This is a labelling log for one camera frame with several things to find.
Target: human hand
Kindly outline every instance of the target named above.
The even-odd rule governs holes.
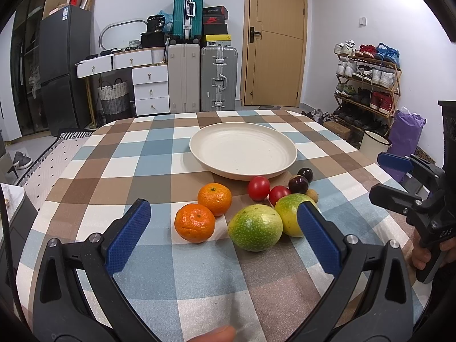
[[[415,229],[413,232],[413,250],[412,250],[412,263],[413,266],[419,270],[423,270],[426,264],[430,261],[430,251],[427,248],[422,248],[420,246],[420,235],[418,231]],[[441,251],[448,251],[443,259],[440,267],[449,264],[456,260],[456,237],[448,239],[442,243],[440,243],[440,250]]]
[[[231,325],[224,325],[206,334],[194,337],[188,342],[233,342],[234,337],[236,337],[236,330]]]

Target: door frame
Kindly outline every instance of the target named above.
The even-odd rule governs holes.
[[[302,94],[302,82],[304,78],[304,64],[306,61],[306,46],[307,46],[307,0],[304,0],[304,36],[302,43],[302,60],[301,60],[301,75],[299,78],[299,89]],[[249,49],[249,16],[250,16],[250,0],[244,0],[244,27],[243,27],[243,40],[242,40],[242,66],[241,66],[241,93],[240,98],[242,105],[251,105],[245,104],[246,94],[245,94],[245,83],[247,80],[247,51]],[[296,106],[299,107],[300,95],[296,99]]]

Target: dark purple grape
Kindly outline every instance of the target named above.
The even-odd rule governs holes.
[[[288,188],[292,193],[306,194],[309,189],[309,182],[304,176],[295,176],[288,182]]]
[[[298,174],[304,176],[309,183],[313,180],[313,171],[308,167],[303,167],[298,171]]]

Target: teal suitcase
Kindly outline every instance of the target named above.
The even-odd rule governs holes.
[[[175,40],[201,41],[202,0],[174,0],[172,34]]]

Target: dark gray refrigerator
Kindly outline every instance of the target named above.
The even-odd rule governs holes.
[[[90,55],[92,13],[67,6],[41,21],[40,80],[49,130],[83,129],[90,123],[84,79],[76,63]]]

